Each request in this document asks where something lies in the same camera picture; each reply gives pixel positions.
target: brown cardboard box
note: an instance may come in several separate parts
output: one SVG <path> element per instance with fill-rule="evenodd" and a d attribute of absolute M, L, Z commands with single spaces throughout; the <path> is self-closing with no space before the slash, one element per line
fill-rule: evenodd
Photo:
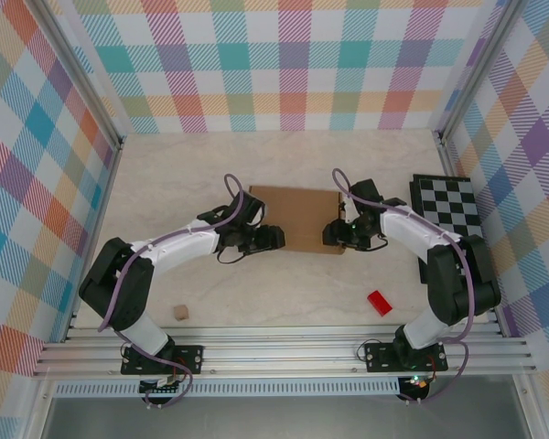
<path fill-rule="evenodd" d="M 263 224 L 285 232 L 285 247 L 292 252 L 342 254 L 344 249 L 323 245 L 321 233 L 341 215 L 341 194 L 333 190 L 251 186 L 250 193 L 267 206 Z"/>

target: colorful plaid wallpaper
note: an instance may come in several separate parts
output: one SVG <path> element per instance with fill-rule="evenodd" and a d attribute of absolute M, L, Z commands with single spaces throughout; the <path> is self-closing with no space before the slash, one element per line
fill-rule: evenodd
<path fill-rule="evenodd" d="M 66 323 L 111 158 L 23 0 L 0 0 L 0 439 Z"/>
<path fill-rule="evenodd" d="M 104 91 L 102 83 L 98 79 L 98 76 L 95 74 L 93 70 L 93 66 L 88 60 L 88 57 L 85 55 L 85 52 L 81 47 L 81 44 L 78 38 L 76 37 L 75 33 L 71 30 L 68 18 L 63 15 L 63 11 L 59 5 L 59 0 L 47 0 L 47 4 L 51 8 L 51 11 L 55 15 L 55 17 L 57 18 L 63 33 L 65 34 L 67 40 L 70 42 L 71 46 L 73 47 L 73 50 L 75 51 L 75 55 L 77 56 L 77 59 L 80 61 L 81 65 L 83 66 L 83 69 L 86 72 L 87 76 L 89 77 L 91 84 L 93 85 L 93 88 L 100 96 L 103 106 L 105 107 L 110 118 L 112 119 L 112 122 L 115 125 L 116 129 L 118 130 L 119 133 L 127 133 L 127 131 L 124 130 L 122 124 L 120 123 L 120 120 L 118 119 L 118 115 L 116 114 L 116 111 L 110 102 L 110 98 L 106 95 L 106 92 Z"/>
<path fill-rule="evenodd" d="M 478 61 L 479 56 L 481 55 L 482 51 L 486 46 L 486 42 L 492 35 L 492 32 L 496 28 L 496 25 L 498 24 L 498 21 L 502 15 L 502 12 L 504 11 L 504 9 L 506 8 L 506 5 L 509 2 L 510 0 L 496 0 L 496 5 L 494 6 L 494 9 L 492 9 L 492 12 L 488 17 L 488 21 L 486 22 L 486 25 L 484 26 L 484 28 L 482 28 L 482 31 L 479 34 L 478 42 L 476 43 L 476 46 L 474 46 L 472 53 L 469 56 L 468 61 L 464 66 L 464 69 L 462 70 L 461 75 L 457 79 L 456 88 L 451 93 L 451 96 L 449 96 L 446 109 L 441 114 L 441 117 L 439 118 L 439 122 L 435 127 L 436 131 L 441 132 L 445 127 L 447 119 L 449 118 L 449 115 L 451 114 L 451 111 L 453 110 L 454 105 L 458 101 L 459 94 L 462 92 L 462 90 L 464 90 L 464 87 L 466 87 L 469 76 L 474 70 L 474 67 L 476 66 L 476 62 Z"/>
<path fill-rule="evenodd" d="M 492 2 L 73 4 L 132 128 L 193 133 L 427 127 L 466 38 L 479 33 L 474 19 Z"/>
<path fill-rule="evenodd" d="M 549 422 L 549 0 L 531 0 L 449 144 L 472 178 L 513 335 L 530 342 Z"/>

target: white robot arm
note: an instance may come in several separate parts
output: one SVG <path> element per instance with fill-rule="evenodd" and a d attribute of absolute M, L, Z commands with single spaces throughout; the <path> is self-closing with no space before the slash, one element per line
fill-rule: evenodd
<path fill-rule="evenodd" d="M 245 257 L 285 246 L 280 228 L 261 224 L 265 205 L 259 199 L 243 192 L 242 206 L 236 214 L 239 196 L 230 206 L 198 215 L 188 226 L 166 237 L 132 243 L 114 238 L 103 245 L 81 284 L 80 298 L 122 338 L 147 354 L 145 358 L 130 349 L 122 373 L 135 369 L 137 374 L 165 374 L 172 368 L 150 357 L 173 362 L 181 358 L 174 341 L 145 311 L 154 277 L 203 255 L 217 253 L 220 260 L 227 247 L 236 247 Z M 114 289 L 118 290 L 115 298 Z M 110 307 L 113 311 L 107 316 Z"/>
<path fill-rule="evenodd" d="M 355 200 L 360 216 L 350 223 L 343 219 L 329 223 L 323 231 L 325 244 L 370 252 L 383 247 L 372 248 L 372 237 L 378 236 L 385 242 L 388 237 L 405 245 L 427 264 L 429 307 L 414 321 L 397 329 L 389 349 L 398 356 L 403 370 L 413 369 L 419 361 L 425 361 L 427 353 L 453 325 L 469 314 L 466 273 L 462 273 L 461 261 L 451 242 L 457 244 L 468 261 L 474 287 L 474 316 L 501 301 L 490 253 L 481 237 L 462 237 L 427 224 L 402 200 L 384 200 L 371 179 L 356 183 L 348 192 L 374 206 Z"/>

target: beige floor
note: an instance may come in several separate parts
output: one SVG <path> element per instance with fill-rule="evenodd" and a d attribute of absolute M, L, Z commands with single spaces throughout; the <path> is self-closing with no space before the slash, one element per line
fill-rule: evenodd
<path fill-rule="evenodd" d="M 352 182 L 372 177 L 386 198 L 407 201 L 413 173 L 443 174 L 427 130 L 131 135 L 96 251 L 115 236 L 153 238 L 228 203 L 224 173 L 247 187 L 332 189 L 335 166 Z M 372 254 L 278 251 L 235 265 L 208 256 L 156 280 L 147 311 L 162 327 L 405 323 L 427 306 L 418 275 L 416 258 L 395 241 Z M 366 300 L 376 289 L 394 308 L 385 317 Z M 172 310 L 180 304 L 190 319 L 178 323 Z M 82 304 L 77 327 L 100 321 Z"/>

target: black and white checkerboard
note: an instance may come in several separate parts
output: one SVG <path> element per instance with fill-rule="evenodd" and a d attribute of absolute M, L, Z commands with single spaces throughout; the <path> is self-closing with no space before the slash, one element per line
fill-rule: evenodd
<path fill-rule="evenodd" d="M 413 210 L 437 226 L 462 236 L 482 236 L 476 200 L 469 178 L 414 175 Z M 426 265 L 419 260 L 421 282 Z"/>

